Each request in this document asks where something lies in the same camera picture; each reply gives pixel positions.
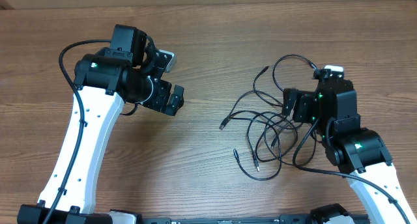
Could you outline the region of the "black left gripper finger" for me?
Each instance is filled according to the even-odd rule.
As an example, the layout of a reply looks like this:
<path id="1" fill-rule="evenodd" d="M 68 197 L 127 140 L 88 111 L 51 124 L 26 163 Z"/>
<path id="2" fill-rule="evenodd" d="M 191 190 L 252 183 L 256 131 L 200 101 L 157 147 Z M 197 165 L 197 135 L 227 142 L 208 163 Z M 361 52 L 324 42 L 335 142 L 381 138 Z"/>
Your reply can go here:
<path id="1" fill-rule="evenodd" d="M 175 116 L 179 110 L 177 105 L 166 105 L 163 113 L 169 116 Z"/>
<path id="2" fill-rule="evenodd" d="M 169 107 L 173 109 L 180 109 L 184 104 L 184 88 L 180 85 L 175 85 L 173 93 L 169 99 Z"/>

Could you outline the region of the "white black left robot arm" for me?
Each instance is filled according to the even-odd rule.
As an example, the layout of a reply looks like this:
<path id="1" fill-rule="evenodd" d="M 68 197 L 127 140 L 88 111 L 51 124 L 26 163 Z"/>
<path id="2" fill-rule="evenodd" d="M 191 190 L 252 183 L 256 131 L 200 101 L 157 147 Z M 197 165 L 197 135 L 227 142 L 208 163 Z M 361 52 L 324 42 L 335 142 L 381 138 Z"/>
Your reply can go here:
<path id="1" fill-rule="evenodd" d="M 162 79 L 176 61 L 136 27 L 116 25 L 96 53 L 84 55 L 67 82 L 74 93 L 70 122 L 55 168 L 36 204 L 24 204 L 18 223 L 142 223 L 135 212 L 97 213 L 98 175 L 112 129 L 125 104 L 173 116 L 184 88 Z"/>

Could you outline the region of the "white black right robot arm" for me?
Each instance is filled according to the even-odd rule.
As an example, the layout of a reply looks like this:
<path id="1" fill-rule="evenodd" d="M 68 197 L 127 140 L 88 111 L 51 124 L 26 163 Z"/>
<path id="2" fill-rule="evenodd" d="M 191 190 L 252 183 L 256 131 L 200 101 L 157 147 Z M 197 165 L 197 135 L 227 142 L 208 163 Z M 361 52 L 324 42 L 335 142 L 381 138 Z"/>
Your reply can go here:
<path id="1" fill-rule="evenodd" d="M 382 137 L 361 126 L 356 91 L 342 75 L 321 77 L 313 92 L 285 89 L 284 115 L 310 123 L 322 137 L 326 157 L 337 171 L 312 173 L 340 176 L 363 204 L 372 223 L 415 223 L 402 192 L 393 158 Z"/>

